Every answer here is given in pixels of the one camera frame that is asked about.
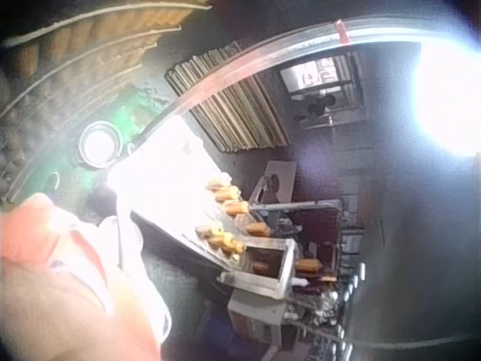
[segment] metal frame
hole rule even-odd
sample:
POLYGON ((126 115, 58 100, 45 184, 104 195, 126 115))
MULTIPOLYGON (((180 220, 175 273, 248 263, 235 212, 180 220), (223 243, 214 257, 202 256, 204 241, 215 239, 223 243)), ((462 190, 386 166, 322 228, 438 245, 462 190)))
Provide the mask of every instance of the metal frame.
POLYGON ((26 43, 27 41, 40 38, 41 36, 46 35, 49 32, 52 32, 54 30, 57 30, 58 28, 62 28, 64 26, 76 23, 77 21, 88 19, 90 17, 96 17, 102 14, 114 13, 116 11, 138 10, 138 9, 146 9, 146 8, 179 8, 179 9, 193 9, 193 10, 210 10, 212 6, 200 5, 200 4, 191 3, 191 2, 142 2, 140 4, 113 6, 111 8, 103 8, 100 10, 91 11, 89 13, 77 15, 75 17, 71 17, 69 19, 59 21, 57 23, 54 23, 45 28, 36 30, 34 32, 30 32, 29 34, 13 36, 12 38, 5 39, 2 42, 2 48, 7 49, 10 47, 16 47, 17 45, 21 45, 23 43, 26 43))
POLYGON ((221 273, 217 280, 231 287, 267 296, 272 299, 284 299, 291 285, 296 258, 296 243, 292 238, 257 238, 245 237, 243 243, 247 247, 284 250, 283 261, 277 279, 259 276, 252 273, 232 270, 221 273))
POLYGON ((114 41, 109 41, 105 44, 102 44, 99 47, 94 47, 93 49, 90 49, 90 50, 86 51, 85 53, 81 53, 79 56, 75 56, 74 58, 64 62, 63 64, 61 64, 59 67, 49 71, 43 77, 41 77, 40 79, 35 81, 32 85, 30 85, 28 88, 23 90, 14 100, 12 100, 11 102, 8 103, 8 105, 5 105, 3 107, 2 112, 0 113, 0 118, 2 118, 6 113, 8 113, 15 106, 16 103, 18 103, 20 100, 22 100, 22 98, 24 96, 26 96, 33 89, 35 89, 37 86, 42 84, 46 79, 48 79, 52 75, 58 73, 62 69, 68 67, 69 65, 71 65, 75 62, 78 62, 79 60, 85 58, 86 56, 97 53, 97 52, 99 52, 99 51, 101 51, 101 50, 103 50, 107 47, 112 47, 113 45, 118 45, 120 43, 123 43, 124 41, 129 41, 129 40, 132 40, 132 39, 147 37, 147 36, 156 35, 156 34, 162 34, 164 32, 176 32, 176 31, 179 31, 181 29, 182 28, 180 26, 170 26, 170 27, 167 27, 167 28, 164 28, 164 29, 150 30, 148 32, 140 32, 140 33, 137 33, 137 34, 124 36, 123 38, 116 39, 114 41))
POLYGON ((227 86, 275 65, 355 44, 455 40, 455 36, 445 29, 446 24, 428 20, 372 17, 338 20, 275 36, 232 57, 187 90, 147 126, 135 140, 135 145, 142 145, 168 117, 182 115, 227 86))

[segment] orange sleeve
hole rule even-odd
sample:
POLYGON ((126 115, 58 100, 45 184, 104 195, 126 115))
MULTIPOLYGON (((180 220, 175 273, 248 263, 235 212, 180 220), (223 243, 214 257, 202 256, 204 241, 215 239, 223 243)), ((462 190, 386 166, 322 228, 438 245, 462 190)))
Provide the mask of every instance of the orange sleeve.
POLYGON ((59 233, 49 228, 52 201, 41 193, 2 214, 2 258, 44 264, 55 249, 59 233))

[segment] bright light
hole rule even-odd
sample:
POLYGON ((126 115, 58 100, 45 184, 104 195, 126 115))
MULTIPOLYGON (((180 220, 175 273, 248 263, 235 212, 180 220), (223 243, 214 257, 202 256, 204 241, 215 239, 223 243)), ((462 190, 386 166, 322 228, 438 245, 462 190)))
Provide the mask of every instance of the bright light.
POLYGON ((449 152, 481 151, 481 55, 453 43, 422 45, 415 106, 422 129, 449 152))
POLYGON ((361 281, 366 279, 366 264, 364 262, 359 264, 359 277, 361 278, 361 281))
POLYGON ((115 140, 104 130, 95 130, 87 135, 84 145, 85 157, 92 163, 108 162, 115 152, 115 140))
POLYGON ((349 359, 351 358, 351 353, 352 353, 352 345, 350 344, 349 347, 347 348, 346 361, 349 361, 349 359))

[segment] light fixture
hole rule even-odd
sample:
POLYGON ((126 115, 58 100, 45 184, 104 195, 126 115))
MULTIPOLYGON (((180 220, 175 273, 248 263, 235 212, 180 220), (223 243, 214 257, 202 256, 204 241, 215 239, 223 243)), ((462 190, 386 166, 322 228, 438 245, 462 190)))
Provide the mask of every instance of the light fixture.
POLYGON ((352 345, 349 344, 349 347, 347 348, 347 352, 346 352, 346 361, 349 361, 349 359, 351 358, 351 353, 352 353, 352 345))
POLYGON ((94 168, 107 168, 122 152, 119 131, 109 122, 89 124, 80 135, 80 158, 94 168))
POLYGON ((416 71, 416 115, 424 132, 449 152, 481 151, 481 54, 452 42, 423 43, 416 71))
POLYGON ((366 279, 366 264, 364 262, 359 264, 359 277, 361 278, 361 281, 366 279))

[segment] metal pole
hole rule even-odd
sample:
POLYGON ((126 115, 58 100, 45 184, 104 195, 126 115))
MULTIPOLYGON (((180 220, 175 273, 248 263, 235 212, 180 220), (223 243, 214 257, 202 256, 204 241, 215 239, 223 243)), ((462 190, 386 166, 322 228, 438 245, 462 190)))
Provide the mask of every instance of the metal pole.
POLYGON ((142 145, 162 126, 163 120, 182 115, 227 86, 275 65, 346 45, 454 40, 454 35, 445 28, 446 24, 427 20, 374 17, 339 20, 275 36, 244 50, 213 70, 164 109, 134 143, 137 147, 142 145))

